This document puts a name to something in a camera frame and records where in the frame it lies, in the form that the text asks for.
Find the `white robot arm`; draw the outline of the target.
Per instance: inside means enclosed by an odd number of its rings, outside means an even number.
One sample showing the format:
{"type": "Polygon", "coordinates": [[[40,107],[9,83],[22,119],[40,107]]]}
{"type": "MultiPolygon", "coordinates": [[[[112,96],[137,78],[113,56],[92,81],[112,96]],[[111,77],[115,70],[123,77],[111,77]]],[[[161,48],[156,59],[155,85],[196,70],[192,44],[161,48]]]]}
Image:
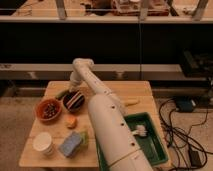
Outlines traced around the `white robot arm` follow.
{"type": "Polygon", "coordinates": [[[92,59],[73,60],[70,89],[83,81],[94,92],[88,102],[88,113],[110,171],[153,171],[124,120],[125,107],[119,97],[92,71],[92,59]]]}

